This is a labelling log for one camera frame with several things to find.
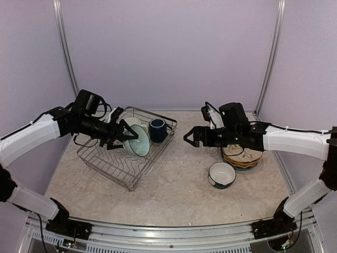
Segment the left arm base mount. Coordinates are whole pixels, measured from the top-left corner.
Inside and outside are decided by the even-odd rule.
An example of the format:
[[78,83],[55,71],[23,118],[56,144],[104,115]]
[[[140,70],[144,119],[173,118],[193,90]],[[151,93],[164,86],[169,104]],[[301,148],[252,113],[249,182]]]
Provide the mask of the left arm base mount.
[[64,207],[59,207],[56,216],[47,222],[46,230],[73,239],[88,240],[92,224],[70,219],[69,212]]

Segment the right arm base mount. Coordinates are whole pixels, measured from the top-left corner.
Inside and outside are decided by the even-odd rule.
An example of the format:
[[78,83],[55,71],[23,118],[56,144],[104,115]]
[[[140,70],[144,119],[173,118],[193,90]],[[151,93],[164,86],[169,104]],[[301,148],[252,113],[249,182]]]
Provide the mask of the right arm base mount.
[[291,218],[281,209],[275,212],[273,218],[253,222],[251,226],[254,239],[273,237],[298,228],[294,217]]

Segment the cream bird pattern plate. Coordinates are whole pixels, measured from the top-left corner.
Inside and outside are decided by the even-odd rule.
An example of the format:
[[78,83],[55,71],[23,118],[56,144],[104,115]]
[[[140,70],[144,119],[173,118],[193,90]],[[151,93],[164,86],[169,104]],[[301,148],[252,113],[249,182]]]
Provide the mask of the cream bird pattern plate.
[[259,160],[263,154],[261,151],[255,151],[248,148],[243,150],[239,145],[228,145],[225,148],[222,148],[222,153],[235,162],[253,162]]

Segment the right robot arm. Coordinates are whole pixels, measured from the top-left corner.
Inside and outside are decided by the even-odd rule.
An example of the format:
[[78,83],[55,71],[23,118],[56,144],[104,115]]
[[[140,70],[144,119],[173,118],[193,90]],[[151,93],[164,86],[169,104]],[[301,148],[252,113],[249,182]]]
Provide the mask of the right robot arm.
[[278,206],[269,223],[273,233],[282,233],[301,211],[336,190],[336,127],[304,130],[249,121],[243,105],[238,102],[220,106],[214,115],[206,102],[201,112],[211,125],[194,126],[183,137],[194,147],[224,148],[237,144],[242,149],[295,153],[323,161],[320,175]]

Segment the navy white bowl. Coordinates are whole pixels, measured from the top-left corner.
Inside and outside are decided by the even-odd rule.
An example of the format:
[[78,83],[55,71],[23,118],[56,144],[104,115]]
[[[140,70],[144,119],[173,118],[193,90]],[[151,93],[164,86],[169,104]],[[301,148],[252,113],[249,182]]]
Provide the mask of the navy white bowl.
[[235,169],[225,162],[216,162],[209,167],[209,183],[217,189],[226,189],[230,187],[235,179]]

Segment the yellow dotted plate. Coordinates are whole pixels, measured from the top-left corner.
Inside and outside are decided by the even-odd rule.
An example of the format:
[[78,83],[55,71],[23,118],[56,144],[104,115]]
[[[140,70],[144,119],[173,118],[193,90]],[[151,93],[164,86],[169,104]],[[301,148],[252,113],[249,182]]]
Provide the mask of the yellow dotted plate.
[[257,160],[257,161],[250,162],[250,163],[236,163],[236,162],[234,162],[234,161],[230,161],[229,158],[227,158],[224,154],[221,154],[221,157],[224,158],[225,160],[229,161],[230,163],[235,164],[235,165],[238,165],[238,166],[247,166],[247,165],[249,165],[249,164],[254,164],[254,163],[256,163],[256,162],[257,162],[257,163],[259,162],[259,160]]
[[221,152],[226,162],[229,162],[230,165],[238,167],[239,169],[248,169],[257,165],[263,154],[261,151],[250,149],[245,149],[241,154],[233,156],[225,154],[224,149],[222,149]]

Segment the blue dotted plate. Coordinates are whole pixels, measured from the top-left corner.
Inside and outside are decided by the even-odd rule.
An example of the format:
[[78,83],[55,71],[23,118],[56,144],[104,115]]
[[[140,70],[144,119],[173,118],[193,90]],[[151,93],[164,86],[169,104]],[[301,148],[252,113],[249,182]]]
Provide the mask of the blue dotted plate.
[[225,160],[224,158],[222,158],[222,160],[223,160],[225,163],[231,165],[236,171],[250,171],[250,170],[252,170],[253,168],[255,168],[255,167],[257,166],[257,164],[258,164],[258,163],[256,162],[256,163],[254,163],[254,164],[249,164],[249,165],[247,165],[247,166],[238,166],[238,165],[235,165],[235,164],[230,163],[229,161]]

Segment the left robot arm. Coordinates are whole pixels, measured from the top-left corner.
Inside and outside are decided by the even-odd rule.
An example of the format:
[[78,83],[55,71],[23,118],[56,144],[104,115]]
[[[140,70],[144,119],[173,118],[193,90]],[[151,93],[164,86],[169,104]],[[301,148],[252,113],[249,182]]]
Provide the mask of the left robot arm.
[[119,116],[123,108],[111,109],[105,100],[80,90],[75,101],[40,114],[37,119],[1,138],[1,202],[9,202],[52,221],[66,235],[74,229],[66,208],[54,199],[15,182],[7,168],[35,148],[68,134],[84,134],[109,150],[122,148],[115,141],[136,140],[138,134]]

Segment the clear glass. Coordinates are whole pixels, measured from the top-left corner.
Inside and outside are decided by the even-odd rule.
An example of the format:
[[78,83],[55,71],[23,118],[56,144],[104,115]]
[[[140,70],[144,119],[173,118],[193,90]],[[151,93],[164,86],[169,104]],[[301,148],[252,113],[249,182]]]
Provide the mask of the clear glass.
[[215,147],[205,147],[205,152],[210,156],[215,156],[218,154],[219,149]]

